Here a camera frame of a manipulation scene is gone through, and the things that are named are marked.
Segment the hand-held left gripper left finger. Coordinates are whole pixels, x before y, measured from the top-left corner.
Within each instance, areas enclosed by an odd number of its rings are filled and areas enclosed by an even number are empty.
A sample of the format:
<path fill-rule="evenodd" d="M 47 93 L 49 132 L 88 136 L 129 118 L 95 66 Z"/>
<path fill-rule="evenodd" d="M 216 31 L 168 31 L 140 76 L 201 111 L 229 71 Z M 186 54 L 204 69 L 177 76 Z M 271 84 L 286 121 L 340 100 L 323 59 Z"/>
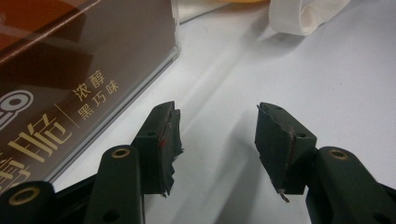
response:
<path fill-rule="evenodd" d="M 174 184 L 179 123 L 173 101 L 156 105 L 130 145 L 103 154 L 83 224 L 146 224 L 144 196 L 166 196 Z"/>

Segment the white canvas tote bag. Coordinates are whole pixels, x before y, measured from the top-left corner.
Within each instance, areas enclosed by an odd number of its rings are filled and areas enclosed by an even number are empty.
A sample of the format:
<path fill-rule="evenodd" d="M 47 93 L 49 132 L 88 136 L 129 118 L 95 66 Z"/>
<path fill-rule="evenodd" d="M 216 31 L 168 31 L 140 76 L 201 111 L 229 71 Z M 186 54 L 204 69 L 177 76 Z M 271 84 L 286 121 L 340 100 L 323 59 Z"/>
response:
<path fill-rule="evenodd" d="M 282 34 L 308 36 L 331 20 L 351 0 L 177 0 L 179 20 L 188 21 L 227 4 L 269 3 L 271 28 Z"/>

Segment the white table sheet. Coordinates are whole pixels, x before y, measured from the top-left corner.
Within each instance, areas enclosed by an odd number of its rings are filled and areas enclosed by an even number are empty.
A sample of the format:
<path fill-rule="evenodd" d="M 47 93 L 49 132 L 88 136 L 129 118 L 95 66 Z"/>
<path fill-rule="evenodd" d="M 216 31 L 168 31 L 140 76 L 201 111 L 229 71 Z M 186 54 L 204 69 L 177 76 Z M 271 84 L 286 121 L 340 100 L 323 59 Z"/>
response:
<path fill-rule="evenodd" d="M 310 224 L 302 196 L 280 197 L 254 145 L 258 106 L 279 105 L 320 147 L 354 153 L 396 189 L 396 0 L 351 0 L 312 35 L 279 34 L 268 6 L 231 4 L 180 25 L 178 58 L 55 181 L 64 189 L 128 144 L 150 110 L 174 102 L 184 151 L 147 224 Z"/>

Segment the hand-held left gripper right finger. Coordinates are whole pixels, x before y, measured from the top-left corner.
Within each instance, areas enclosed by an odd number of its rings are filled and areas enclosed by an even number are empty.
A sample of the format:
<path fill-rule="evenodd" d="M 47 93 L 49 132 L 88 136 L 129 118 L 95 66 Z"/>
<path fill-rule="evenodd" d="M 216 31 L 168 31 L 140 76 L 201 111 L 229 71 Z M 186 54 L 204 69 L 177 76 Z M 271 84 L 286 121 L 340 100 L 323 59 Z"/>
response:
<path fill-rule="evenodd" d="M 284 108 L 258 105 L 255 146 L 282 199 L 305 194 L 312 224 L 396 224 L 396 189 L 377 182 L 353 153 L 316 143 Z"/>

